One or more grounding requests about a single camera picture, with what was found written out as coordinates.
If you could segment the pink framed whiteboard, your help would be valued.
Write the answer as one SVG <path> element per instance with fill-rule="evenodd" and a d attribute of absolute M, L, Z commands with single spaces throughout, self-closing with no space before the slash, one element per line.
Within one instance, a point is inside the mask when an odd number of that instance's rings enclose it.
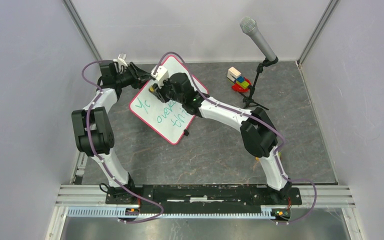
<path fill-rule="evenodd" d="M 148 81 L 129 104 L 130 111 L 172 145 L 179 143 L 195 116 L 184 110 L 180 103 L 162 103 L 149 88 Z"/>

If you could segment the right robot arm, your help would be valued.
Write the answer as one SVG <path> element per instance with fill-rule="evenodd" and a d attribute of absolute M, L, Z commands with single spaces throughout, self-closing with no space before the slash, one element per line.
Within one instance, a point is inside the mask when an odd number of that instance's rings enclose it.
<path fill-rule="evenodd" d="M 280 161 L 280 134 L 263 108 L 250 110 L 224 104 L 195 89 L 194 82 L 184 72 L 172 76 L 152 73 L 151 77 L 154 82 L 149 91 L 161 102 L 180 103 L 182 110 L 190 115 L 215 120 L 240 132 L 246 151 L 261 163 L 269 199 L 282 204 L 289 198 L 292 184 Z"/>

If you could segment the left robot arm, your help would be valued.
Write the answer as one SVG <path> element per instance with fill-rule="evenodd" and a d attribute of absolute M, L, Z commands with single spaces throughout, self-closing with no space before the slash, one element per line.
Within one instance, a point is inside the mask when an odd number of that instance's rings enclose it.
<path fill-rule="evenodd" d="M 104 172 L 108 182 L 100 183 L 99 188 L 106 194 L 106 204 L 138 204 L 141 197 L 135 183 L 114 150 L 115 134 L 108 113 L 123 88 L 141 89 L 152 76 L 133 62 L 99 60 L 97 64 L 101 76 L 92 83 L 96 88 L 94 98 L 71 114 L 75 144 Z"/>

